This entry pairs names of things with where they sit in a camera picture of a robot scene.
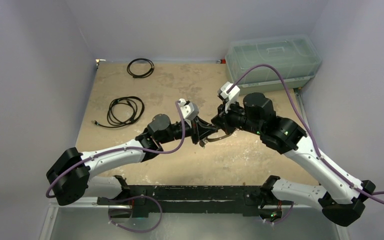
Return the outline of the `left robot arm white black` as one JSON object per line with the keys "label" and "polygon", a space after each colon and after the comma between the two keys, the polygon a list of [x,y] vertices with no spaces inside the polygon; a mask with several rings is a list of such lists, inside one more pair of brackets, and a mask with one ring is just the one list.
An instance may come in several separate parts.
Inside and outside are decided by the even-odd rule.
{"label": "left robot arm white black", "polygon": [[49,187],[45,196],[56,198],[61,206],[72,204],[91,190],[92,179],[99,174],[172,154],[186,138],[196,145],[217,131],[214,124],[198,116],[172,123],[166,114],[157,114],[140,135],[126,143],[90,152],[66,149],[46,173]]}

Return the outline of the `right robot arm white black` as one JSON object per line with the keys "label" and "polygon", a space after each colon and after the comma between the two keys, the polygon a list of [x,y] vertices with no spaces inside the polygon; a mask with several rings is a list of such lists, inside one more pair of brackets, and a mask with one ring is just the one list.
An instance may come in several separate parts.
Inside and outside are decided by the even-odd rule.
{"label": "right robot arm white black", "polygon": [[222,104],[211,122],[226,134],[242,130],[259,136],[268,148],[304,168],[318,185],[305,185],[271,175],[262,185],[262,205],[291,201],[322,212],[331,222],[348,227],[359,219],[367,197],[376,188],[370,180],[353,177],[328,157],[317,155],[311,138],[290,118],[276,115],[273,102],[263,93],[247,94],[243,105],[236,93],[220,91]]}

